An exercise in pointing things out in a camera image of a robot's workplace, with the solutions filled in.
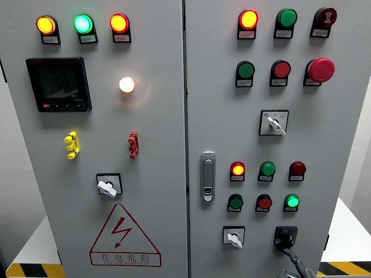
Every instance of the gray metal panel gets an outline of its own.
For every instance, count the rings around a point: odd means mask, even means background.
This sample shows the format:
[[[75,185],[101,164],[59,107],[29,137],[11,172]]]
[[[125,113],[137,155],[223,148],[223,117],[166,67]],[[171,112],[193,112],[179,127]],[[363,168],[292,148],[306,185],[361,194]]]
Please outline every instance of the gray metal panel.
[[[205,1],[186,0],[188,131],[190,161],[191,265],[193,277],[277,277],[295,272],[287,256],[274,254],[276,226],[297,226],[293,251],[317,270],[371,72],[369,1]],[[330,38],[310,38],[315,12],[337,10]],[[273,39],[277,13],[295,9],[291,40]],[[237,41],[238,16],[255,9],[255,41]],[[303,87],[304,70],[328,57],[335,75],[321,87]],[[269,87],[273,62],[292,66],[288,86]],[[235,69],[249,60],[256,68],[252,88],[235,88]],[[287,136],[259,137],[262,109],[288,109]],[[212,151],[215,200],[200,198],[200,155]],[[303,182],[288,182],[289,166],[307,166]],[[246,165],[245,182],[229,182],[234,161]],[[273,182],[258,182],[260,165],[277,167]],[[241,213],[228,213],[228,197],[243,197]],[[269,213],[255,213],[259,194],[271,196]],[[297,213],[283,213],[283,199],[299,195]],[[222,244],[224,225],[244,225],[242,250]]]
[[[67,277],[187,277],[181,8],[166,0],[0,3],[0,57]],[[130,45],[112,42],[109,19],[117,12],[130,20]],[[93,18],[98,44],[79,44],[72,23],[79,13]],[[60,46],[41,44],[35,21],[43,14],[57,20]],[[92,112],[39,113],[25,59],[71,56],[85,59]],[[130,95],[119,91],[124,76],[136,81]],[[72,161],[63,141],[71,130],[81,146]],[[135,160],[132,130],[139,134]],[[123,195],[99,195],[97,173],[121,173]],[[91,265],[89,250],[116,203],[162,254],[162,267]]]

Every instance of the black and yellow hazard stripe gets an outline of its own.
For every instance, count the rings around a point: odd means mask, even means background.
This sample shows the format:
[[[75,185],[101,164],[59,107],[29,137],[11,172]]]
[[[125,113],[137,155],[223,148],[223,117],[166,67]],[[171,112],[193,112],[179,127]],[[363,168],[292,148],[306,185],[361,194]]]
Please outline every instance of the black and yellow hazard stripe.
[[[66,278],[66,275],[59,264],[12,264],[6,271],[6,277]]]
[[[371,262],[321,262],[317,276],[371,275]]]

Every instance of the black cable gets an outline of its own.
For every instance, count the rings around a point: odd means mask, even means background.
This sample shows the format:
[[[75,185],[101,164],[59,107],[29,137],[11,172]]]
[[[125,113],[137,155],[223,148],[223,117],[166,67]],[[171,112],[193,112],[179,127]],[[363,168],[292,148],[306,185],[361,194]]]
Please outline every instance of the black cable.
[[[300,275],[301,278],[310,278],[309,274],[305,270],[304,264],[301,262],[301,260],[299,260],[299,258],[297,257],[297,255],[293,251],[291,251],[290,249],[285,248],[285,249],[283,249],[282,252],[284,254],[286,254],[287,256],[289,256],[291,261],[294,263],[294,265],[296,267],[296,270],[299,272],[299,275]]]

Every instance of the lightning bolt symbol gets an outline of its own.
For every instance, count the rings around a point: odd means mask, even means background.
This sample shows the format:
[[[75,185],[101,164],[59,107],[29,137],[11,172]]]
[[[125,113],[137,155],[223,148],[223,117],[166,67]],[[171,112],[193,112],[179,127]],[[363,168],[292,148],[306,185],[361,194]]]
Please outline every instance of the lightning bolt symbol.
[[[120,220],[117,222],[116,224],[116,227],[115,229],[112,231],[111,235],[114,235],[116,233],[122,233],[122,232],[126,232],[124,234],[124,236],[122,237],[122,239],[119,241],[119,242],[116,242],[116,245],[115,245],[115,249],[117,247],[119,247],[121,245],[121,241],[125,238],[125,236],[128,235],[128,233],[132,230],[132,228],[129,228],[129,229],[124,229],[124,230],[120,230],[118,231],[118,228],[121,226],[121,224],[124,222],[125,218],[124,217],[121,217]]]

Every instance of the red terminal connector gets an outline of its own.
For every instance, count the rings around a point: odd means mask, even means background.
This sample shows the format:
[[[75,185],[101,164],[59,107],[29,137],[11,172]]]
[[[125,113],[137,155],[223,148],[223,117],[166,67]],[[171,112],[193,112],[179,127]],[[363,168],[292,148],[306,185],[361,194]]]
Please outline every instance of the red terminal connector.
[[[130,144],[129,146],[130,158],[135,159],[139,154],[138,132],[133,130],[129,136],[128,142]]]

